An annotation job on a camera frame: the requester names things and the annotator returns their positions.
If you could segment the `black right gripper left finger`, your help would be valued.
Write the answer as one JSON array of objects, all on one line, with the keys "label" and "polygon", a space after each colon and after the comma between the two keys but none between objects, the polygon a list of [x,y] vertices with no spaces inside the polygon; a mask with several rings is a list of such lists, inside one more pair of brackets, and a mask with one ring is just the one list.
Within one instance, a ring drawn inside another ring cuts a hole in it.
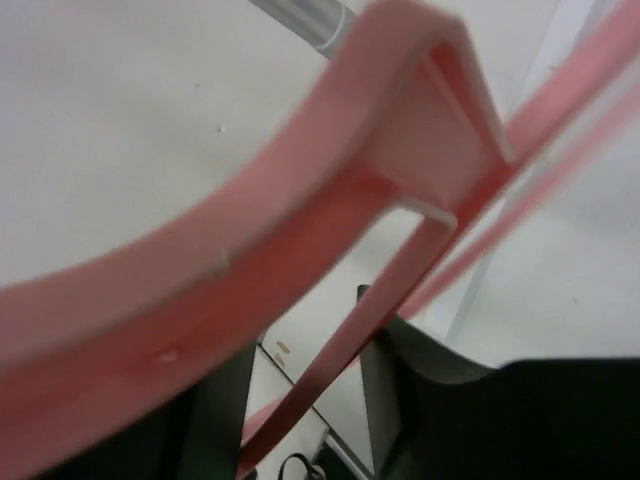
[{"label": "black right gripper left finger", "polygon": [[46,479],[233,479],[255,347],[249,346],[177,397]]}]

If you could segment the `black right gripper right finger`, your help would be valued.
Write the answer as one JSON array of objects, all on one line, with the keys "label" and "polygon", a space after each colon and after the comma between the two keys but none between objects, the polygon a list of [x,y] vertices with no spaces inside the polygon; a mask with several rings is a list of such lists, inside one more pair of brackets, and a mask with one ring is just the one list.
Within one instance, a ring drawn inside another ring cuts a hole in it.
[{"label": "black right gripper right finger", "polygon": [[491,368],[395,318],[360,355],[378,479],[635,479],[639,362]]}]

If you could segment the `pink plastic hanger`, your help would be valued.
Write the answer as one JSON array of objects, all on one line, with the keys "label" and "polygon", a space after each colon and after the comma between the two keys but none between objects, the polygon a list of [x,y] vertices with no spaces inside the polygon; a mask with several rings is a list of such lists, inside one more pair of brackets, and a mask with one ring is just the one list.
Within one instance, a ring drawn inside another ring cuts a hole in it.
[{"label": "pink plastic hanger", "polygon": [[[502,124],[463,21],[378,1],[353,23],[288,123],[235,177],[154,232],[1,291],[1,475],[32,479],[128,428],[99,469],[178,476],[188,424],[146,418],[216,370],[207,455],[243,479],[395,313],[412,315],[495,246],[637,110],[626,93],[509,216],[445,256],[639,54],[624,1]],[[423,219],[309,369],[245,430],[247,377],[228,366],[394,207]]]}]

